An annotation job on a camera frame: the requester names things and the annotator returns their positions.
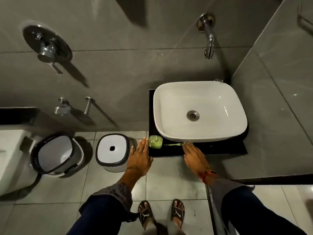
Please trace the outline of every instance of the sink rim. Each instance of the sink rim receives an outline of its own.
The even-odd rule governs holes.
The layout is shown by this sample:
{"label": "sink rim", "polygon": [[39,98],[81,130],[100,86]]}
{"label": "sink rim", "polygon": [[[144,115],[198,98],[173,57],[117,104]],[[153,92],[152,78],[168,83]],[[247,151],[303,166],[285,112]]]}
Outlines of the sink rim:
{"label": "sink rim", "polygon": [[[160,99],[156,99],[156,97],[155,96],[160,96],[160,93],[159,93],[159,91],[160,91],[160,89],[161,89],[161,86],[163,86],[163,85],[171,85],[171,84],[182,84],[182,83],[185,83],[185,84],[188,84],[188,83],[191,83],[191,84],[201,84],[201,83],[208,83],[208,82],[210,82],[210,83],[213,83],[214,82],[214,84],[225,84],[225,85],[227,85],[230,89],[231,89],[231,91],[233,91],[235,94],[236,94],[236,96],[237,96],[237,98],[238,98],[238,100],[239,100],[239,103],[240,103],[240,106],[241,106],[241,108],[242,109],[240,109],[240,110],[242,110],[243,111],[243,117],[244,118],[242,118],[242,120],[243,120],[243,124],[242,124],[242,128],[244,128],[242,131],[240,130],[240,133],[235,133],[234,135],[231,135],[231,136],[222,136],[222,135],[220,135],[220,136],[207,136],[207,137],[177,137],[177,136],[170,136],[170,135],[168,135],[168,134],[166,134],[166,133],[164,133],[164,130],[161,130],[160,128],[159,128],[159,125],[157,124],[157,119],[159,120],[159,121],[161,121],[160,123],[162,123],[162,119],[160,118],[160,117],[156,117],[156,100],[159,100],[159,102],[158,103],[160,103]],[[226,83],[223,83],[223,82],[217,82],[217,81],[181,81],[181,82],[169,82],[169,83],[164,83],[164,84],[162,84],[162,85],[160,85],[160,86],[158,86],[157,88],[156,88],[156,90],[155,90],[155,92],[154,92],[154,95],[153,95],[153,116],[154,116],[154,123],[155,123],[155,126],[156,126],[156,129],[158,130],[158,132],[163,136],[163,137],[165,137],[165,138],[167,138],[167,139],[169,139],[169,140],[172,140],[172,141],[176,141],[176,142],[186,142],[186,141],[188,141],[188,142],[214,142],[214,141],[221,141],[221,140],[225,140],[225,139],[228,139],[228,138],[233,138],[233,137],[236,137],[236,136],[238,136],[238,135],[241,135],[241,134],[243,134],[245,131],[246,131],[246,129],[247,129],[247,127],[248,127],[248,120],[247,120],[247,116],[246,116],[246,114],[245,114],[245,110],[244,110],[244,108],[243,108],[243,106],[242,106],[242,104],[241,104],[241,102],[240,102],[240,99],[239,99],[239,97],[238,97],[238,95],[237,95],[237,93],[235,92],[235,90],[230,86],[230,85],[228,85],[228,84],[226,84]]]}

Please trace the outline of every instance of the gray sleeve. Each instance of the gray sleeve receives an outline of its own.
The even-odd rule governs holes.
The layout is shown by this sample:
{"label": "gray sleeve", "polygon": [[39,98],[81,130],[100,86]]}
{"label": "gray sleeve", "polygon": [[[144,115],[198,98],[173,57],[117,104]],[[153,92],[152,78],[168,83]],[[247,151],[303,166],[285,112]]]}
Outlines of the gray sleeve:
{"label": "gray sleeve", "polygon": [[[211,194],[212,194],[212,200],[213,203],[216,207],[216,210],[222,220],[222,214],[221,214],[221,210],[222,210],[222,200],[224,198],[224,196],[230,192],[233,189],[236,189],[238,187],[241,186],[246,186],[244,184],[238,183],[238,182],[234,182],[231,180],[227,180],[227,179],[216,179],[216,181],[213,183],[213,185],[210,187],[211,188]],[[255,186],[250,187],[250,186],[246,186],[248,188],[251,189],[251,191],[254,190]]]}
{"label": "gray sleeve", "polygon": [[129,212],[131,210],[131,205],[133,203],[133,200],[131,198],[131,191],[127,187],[127,185],[124,183],[118,182],[118,183],[115,183],[114,185],[103,188],[99,190],[98,192],[93,193],[88,198],[88,200],[94,196],[99,196],[99,195],[111,195],[115,197],[116,199],[118,199],[122,203],[122,205],[124,205],[126,211]]}

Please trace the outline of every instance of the open bucket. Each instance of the open bucket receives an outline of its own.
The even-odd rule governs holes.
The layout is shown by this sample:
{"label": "open bucket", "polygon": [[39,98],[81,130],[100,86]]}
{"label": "open bucket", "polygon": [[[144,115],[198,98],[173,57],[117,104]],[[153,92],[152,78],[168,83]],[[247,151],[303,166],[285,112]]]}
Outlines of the open bucket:
{"label": "open bucket", "polygon": [[60,177],[84,161],[84,152],[74,138],[55,133],[39,142],[31,152],[31,165],[39,174]]}

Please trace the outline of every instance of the human hand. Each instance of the human hand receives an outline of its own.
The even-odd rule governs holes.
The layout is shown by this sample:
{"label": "human hand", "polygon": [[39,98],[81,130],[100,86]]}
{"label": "human hand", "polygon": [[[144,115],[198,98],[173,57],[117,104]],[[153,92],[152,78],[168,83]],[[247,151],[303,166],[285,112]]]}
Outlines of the human hand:
{"label": "human hand", "polygon": [[204,154],[196,146],[186,142],[183,144],[184,160],[187,167],[198,177],[201,177],[205,172],[212,171]]}
{"label": "human hand", "polygon": [[153,157],[149,157],[149,139],[143,138],[139,141],[136,151],[131,147],[131,152],[128,158],[127,170],[135,170],[139,176],[147,174],[153,162]]}

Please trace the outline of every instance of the glossy gray wall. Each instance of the glossy gray wall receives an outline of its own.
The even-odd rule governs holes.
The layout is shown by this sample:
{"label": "glossy gray wall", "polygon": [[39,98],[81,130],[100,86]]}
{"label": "glossy gray wall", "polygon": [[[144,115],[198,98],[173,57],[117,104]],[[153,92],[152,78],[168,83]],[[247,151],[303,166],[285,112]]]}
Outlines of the glossy gray wall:
{"label": "glossy gray wall", "polygon": [[249,133],[248,154],[223,161],[231,178],[313,173],[313,27],[297,22],[301,1],[313,20],[313,0],[284,0],[232,77]]}
{"label": "glossy gray wall", "polygon": [[[148,89],[230,77],[280,0],[0,0],[0,107],[35,106],[72,130],[148,130]],[[216,16],[216,55],[195,22]],[[37,60],[21,29],[42,23],[73,50],[55,73]],[[75,109],[56,116],[58,98]],[[85,97],[96,100],[89,118]]]}

